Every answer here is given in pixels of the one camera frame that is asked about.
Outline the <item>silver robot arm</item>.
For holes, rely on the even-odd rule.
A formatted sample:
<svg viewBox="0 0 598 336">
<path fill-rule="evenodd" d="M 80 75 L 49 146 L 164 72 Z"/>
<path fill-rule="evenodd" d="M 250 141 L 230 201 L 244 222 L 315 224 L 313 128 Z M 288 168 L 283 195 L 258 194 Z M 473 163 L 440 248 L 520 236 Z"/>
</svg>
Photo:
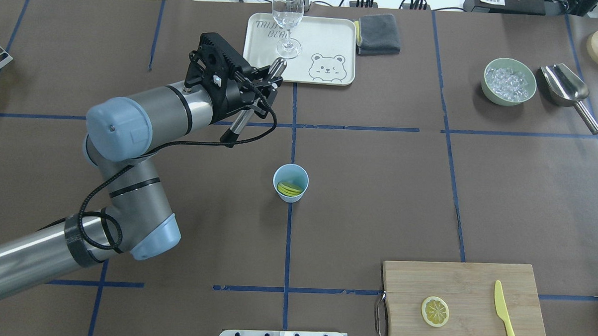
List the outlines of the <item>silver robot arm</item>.
<svg viewBox="0 0 598 336">
<path fill-rule="evenodd" d="M 115 94 L 130 94 L 172 82 L 180 72 L 134 71 L 116 63 L 80 66 L 62 61 L 15 60 L 0 74 L 0 244 L 77 212 L 101 183 L 80 151 L 83 114 Z M 279 125 L 256 143 L 234 147 L 173 146 L 155 160 L 183 237 L 155 258 L 134 261 L 128 253 L 104 274 L 98 264 L 59 276 L 22 295 L 0 300 L 0 313 L 14 303 L 45 312 L 63 304 L 74 312 L 76 290 L 129 291 L 136 284 L 166 297 L 186 284 L 193 292 L 211 285 L 283 288 L 285 208 L 269 187 L 274 165 L 288 157 L 296 86 L 283 84 L 274 110 Z"/>
</svg>

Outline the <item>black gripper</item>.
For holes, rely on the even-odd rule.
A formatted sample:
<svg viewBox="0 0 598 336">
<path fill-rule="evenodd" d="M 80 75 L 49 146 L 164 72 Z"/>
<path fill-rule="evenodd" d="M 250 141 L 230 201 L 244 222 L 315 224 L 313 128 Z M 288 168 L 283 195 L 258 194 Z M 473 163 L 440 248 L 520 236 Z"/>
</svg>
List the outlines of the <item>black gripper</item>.
<svg viewBox="0 0 598 336">
<path fill-rule="evenodd" d="M 276 120 L 272 108 L 274 100 L 257 99 L 254 90 L 277 90 L 282 83 L 283 77 L 270 77 L 266 73 L 253 73 L 251 81 L 249 76 L 237 70 L 205 68 L 202 87 L 208 92 L 212 104 L 211 122 L 219 122 L 249 107 L 260 119 L 271 115 Z"/>
</svg>

